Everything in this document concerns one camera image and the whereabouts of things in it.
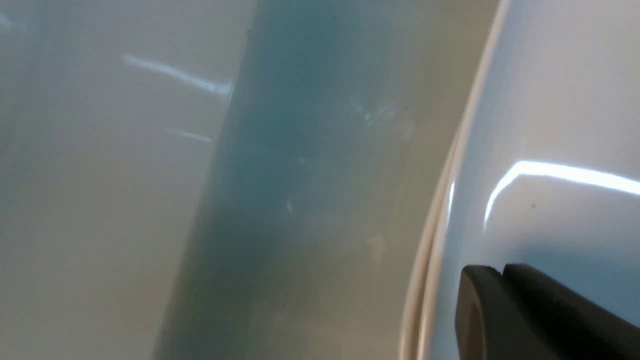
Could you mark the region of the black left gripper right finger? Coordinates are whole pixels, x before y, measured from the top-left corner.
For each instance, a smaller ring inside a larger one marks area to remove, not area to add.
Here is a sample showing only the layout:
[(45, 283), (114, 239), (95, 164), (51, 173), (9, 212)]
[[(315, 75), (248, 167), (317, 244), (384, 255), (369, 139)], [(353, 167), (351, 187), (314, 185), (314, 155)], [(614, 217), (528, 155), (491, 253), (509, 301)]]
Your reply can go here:
[(567, 360), (638, 360), (639, 328), (551, 276), (521, 263), (503, 278), (551, 347)]

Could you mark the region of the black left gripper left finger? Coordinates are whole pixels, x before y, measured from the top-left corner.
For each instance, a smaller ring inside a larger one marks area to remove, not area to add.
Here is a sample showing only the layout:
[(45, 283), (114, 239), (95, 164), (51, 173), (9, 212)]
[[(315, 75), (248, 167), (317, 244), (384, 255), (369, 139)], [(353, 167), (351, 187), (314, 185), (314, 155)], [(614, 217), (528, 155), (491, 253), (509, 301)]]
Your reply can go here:
[(530, 265), (461, 270), (455, 337), (462, 360), (573, 360), (576, 294)]

